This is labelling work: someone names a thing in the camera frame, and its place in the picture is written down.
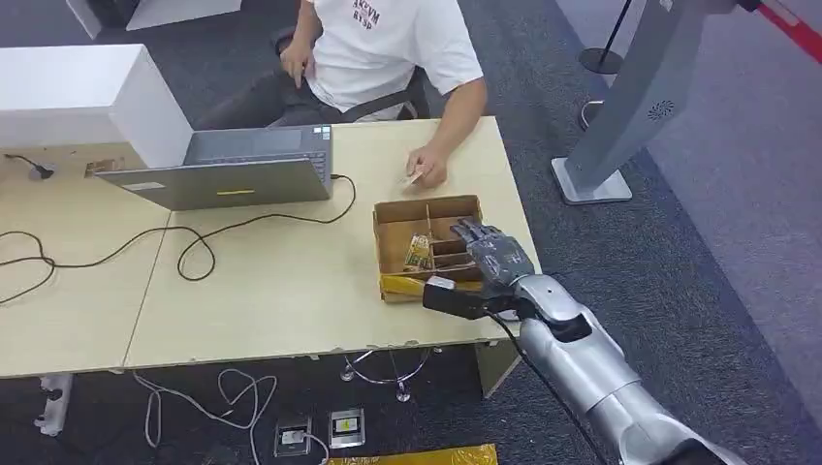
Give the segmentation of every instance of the gray kiosk stand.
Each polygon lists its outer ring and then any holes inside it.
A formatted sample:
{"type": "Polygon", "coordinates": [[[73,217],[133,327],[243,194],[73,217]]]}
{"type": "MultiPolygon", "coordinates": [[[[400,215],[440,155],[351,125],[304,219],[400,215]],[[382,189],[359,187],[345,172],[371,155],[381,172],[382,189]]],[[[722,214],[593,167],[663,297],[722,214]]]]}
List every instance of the gray kiosk stand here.
{"type": "Polygon", "coordinates": [[[682,112],[708,15],[728,14],[735,0],[648,0],[631,47],[585,135],[566,158],[552,160],[567,203],[631,200],[619,172],[682,112]]]}

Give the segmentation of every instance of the robotic arm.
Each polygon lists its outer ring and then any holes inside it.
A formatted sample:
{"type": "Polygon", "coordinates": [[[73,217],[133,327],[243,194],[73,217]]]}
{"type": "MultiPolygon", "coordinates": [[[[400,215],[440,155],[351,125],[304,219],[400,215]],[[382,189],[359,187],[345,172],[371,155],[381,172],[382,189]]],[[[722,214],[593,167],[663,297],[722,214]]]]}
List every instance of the robotic arm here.
{"type": "Polygon", "coordinates": [[[513,237],[464,220],[452,230],[465,241],[487,289],[482,295],[460,293],[452,281],[433,277],[425,288],[426,308],[468,319],[516,310],[520,347],[624,465],[744,464],[656,402],[593,313],[551,276],[534,274],[513,237]]]}

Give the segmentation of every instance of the black cable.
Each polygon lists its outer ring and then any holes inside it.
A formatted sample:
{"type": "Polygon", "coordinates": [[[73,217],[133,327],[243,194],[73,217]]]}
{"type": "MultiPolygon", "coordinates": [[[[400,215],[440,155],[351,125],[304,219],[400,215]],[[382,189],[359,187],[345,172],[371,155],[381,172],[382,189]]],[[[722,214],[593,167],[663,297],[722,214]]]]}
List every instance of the black cable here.
{"type": "Polygon", "coordinates": [[[37,163],[34,163],[34,162],[32,162],[31,160],[29,160],[28,158],[26,158],[22,155],[12,155],[10,153],[4,153],[3,155],[5,155],[6,158],[8,158],[9,160],[18,159],[18,160],[22,160],[22,161],[28,163],[29,165],[31,165],[32,168],[34,168],[40,174],[40,177],[42,179],[49,179],[50,177],[52,177],[54,175],[54,170],[49,170],[48,168],[44,167],[43,165],[39,165],[37,163]]]}
{"type": "Polygon", "coordinates": [[[537,368],[534,362],[531,361],[530,357],[528,357],[528,354],[526,354],[522,347],[520,347],[520,343],[517,341],[517,338],[514,336],[514,333],[511,332],[511,329],[509,329],[505,325],[505,322],[502,321],[502,319],[496,316],[495,314],[489,311],[486,311],[485,313],[492,320],[494,320],[500,327],[502,327],[502,329],[508,335],[508,338],[511,339],[511,343],[514,344],[514,349],[516,349],[517,353],[519,353],[520,357],[522,357],[522,361],[524,361],[525,364],[528,365],[528,368],[530,368],[531,371],[536,373],[537,377],[540,379],[540,381],[542,381],[542,384],[545,385],[546,388],[548,388],[548,392],[551,393],[553,400],[555,400],[556,403],[559,404],[560,407],[562,407],[562,410],[565,412],[565,415],[568,417],[568,419],[571,420],[572,423],[574,423],[574,426],[577,427],[577,429],[580,431],[580,434],[583,435],[583,439],[585,439],[585,441],[588,443],[588,446],[590,447],[593,454],[596,455],[597,461],[601,465],[608,465],[608,461],[605,460],[605,456],[603,456],[602,452],[600,452],[599,449],[596,447],[596,445],[593,442],[593,439],[591,439],[590,435],[588,435],[587,431],[585,431],[585,429],[583,428],[583,424],[580,423],[580,421],[574,415],[574,412],[572,412],[571,408],[568,407],[568,404],[566,404],[565,401],[562,400],[562,397],[559,396],[559,393],[556,391],[556,388],[553,387],[548,378],[546,378],[546,376],[542,374],[542,372],[539,370],[539,368],[537,368]]]}
{"type": "Polygon", "coordinates": [[[235,223],[235,224],[220,228],[219,230],[209,232],[208,234],[200,234],[196,230],[194,230],[192,228],[188,228],[186,226],[164,226],[164,227],[160,227],[160,228],[151,228],[150,230],[145,230],[143,232],[138,233],[137,235],[135,235],[132,238],[130,238],[129,240],[127,240],[119,248],[117,248],[117,250],[111,252],[110,254],[106,255],[102,259],[100,259],[98,261],[95,261],[95,262],[92,262],[92,263],[79,263],[79,264],[58,263],[54,258],[48,257],[46,255],[46,252],[45,252],[45,249],[44,249],[44,246],[43,246],[43,241],[40,240],[40,238],[38,236],[36,236],[35,234],[32,234],[31,232],[25,232],[25,231],[2,232],[2,233],[0,233],[0,239],[2,239],[5,236],[14,235],[14,234],[25,235],[25,236],[33,239],[37,243],[37,250],[38,250],[39,255],[31,256],[31,257],[21,257],[21,258],[9,260],[9,261],[6,261],[6,262],[0,262],[0,267],[11,265],[11,264],[19,264],[19,263],[23,263],[23,262],[43,262],[44,264],[48,265],[48,274],[40,282],[38,282],[34,286],[31,286],[30,288],[26,289],[25,291],[22,291],[20,293],[12,295],[11,297],[0,299],[0,305],[3,305],[5,303],[9,303],[12,300],[20,298],[24,295],[27,295],[27,294],[31,293],[32,291],[34,291],[38,288],[40,288],[46,282],[48,282],[49,279],[51,279],[51,276],[54,275],[54,271],[58,268],[66,268],[66,269],[90,268],[90,267],[93,267],[93,266],[97,266],[99,264],[104,264],[105,262],[108,262],[109,260],[111,260],[114,257],[116,257],[117,255],[119,255],[123,250],[128,248],[130,245],[132,245],[138,239],[144,237],[147,234],[157,233],[157,232],[160,232],[160,231],[163,231],[163,232],[165,232],[165,231],[188,231],[188,232],[190,232],[191,234],[193,234],[197,237],[190,244],[188,244],[188,246],[186,246],[186,248],[183,249],[183,251],[180,253],[179,258],[177,259],[177,274],[179,274],[180,277],[182,277],[183,279],[185,279],[187,281],[202,281],[202,280],[206,279],[208,276],[210,276],[211,273],[214,272],[214,268],[217,267],[217,257],[216,257],[216,255],[214,255],[214,250],[211,249],[211,246],[208,244],[208,242],[206,242],[206,239],[209,238],[209,237],[215,236],[215,235],[220,234],[220,233],[224,233],[225,231],[233,230],[235,228],[240,228],[240,227],[243,227],[243,226],[246,226],[246,225],[250,225],[251,223],[255,223],[257,221],[265,220],[265,219],[268,219],[268,218],[285,218],[285,219],[295,220],[295,221],[305,221],[305,222],[308,222],[308,223],[317,223],[317,224],[320,224],[320,225],[329,225],[331,223],[334,223],[334,222],[338,221],[343,216],[347,215],[348,212],[351,211],[351,208],[354,206],[354,202],[357,200],[357,186],[354,184],[354,180],[352,180],[350,177],[346,176],[345,174],[332,174],[332,179],[345,179],[345,180],[347,180],[348,183],[351,184],[352,196],[351,196],[351,201],[348,203],[348,205],[345,207],[345,209],[342,210],[341,213],[339,213],[338,215],[334,216],[333,218],[331,218],[329,220],[320,220],[320,219],[316,219],[316,218],[303,218],[301,216],[289,215],[289,214],[285,214],[285,213],[269,213],[267,215],[257,216],[257,217],[251,218],[249,220],[245,220],[243,222],[240,222],[240,223],[235,223]],[[182,269],[183,268],[183,263],[185,261],[185,256],[189,253],[189,251],[191,251],[191,249],[194,246],[196,246],[199,243],[202,243],[203,246],[205,247],[205,249],[208,251],[208,254],[211,257],[211,265],[208,268],[208,270],[200,276],[186,275],[185,271],[183,271],[183,269],[182,269]]]}

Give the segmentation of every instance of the speaker grille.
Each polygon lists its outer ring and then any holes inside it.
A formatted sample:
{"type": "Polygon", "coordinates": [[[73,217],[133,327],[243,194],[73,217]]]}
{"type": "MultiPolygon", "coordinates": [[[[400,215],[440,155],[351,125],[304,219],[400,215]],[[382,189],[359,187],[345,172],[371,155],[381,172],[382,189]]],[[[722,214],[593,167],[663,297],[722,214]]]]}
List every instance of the speaker grille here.
{"type": "Polygon", "coordinates": [[[660,121],[671,116],[674,112],[674,102],[670,100],[663,100],[653,104],[648,110],[648,119],[651,121],[660,121]]]}

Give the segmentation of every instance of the white t-shirt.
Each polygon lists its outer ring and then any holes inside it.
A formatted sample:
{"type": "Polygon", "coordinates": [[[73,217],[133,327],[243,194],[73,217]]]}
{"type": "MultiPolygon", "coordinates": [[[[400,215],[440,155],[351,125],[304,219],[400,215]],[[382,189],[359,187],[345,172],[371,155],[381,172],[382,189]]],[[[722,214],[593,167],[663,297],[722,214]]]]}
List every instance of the white t-shirt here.
{"type": "MultiPolygon", "coordinates": [[[[340,111],[405,89],[415,65],[443,95],[483,75],[457,0],[309,1],[323,35],[308,85],[340,111]]],[[[363,119],[398,113],[389,108],[363,119]]]]}

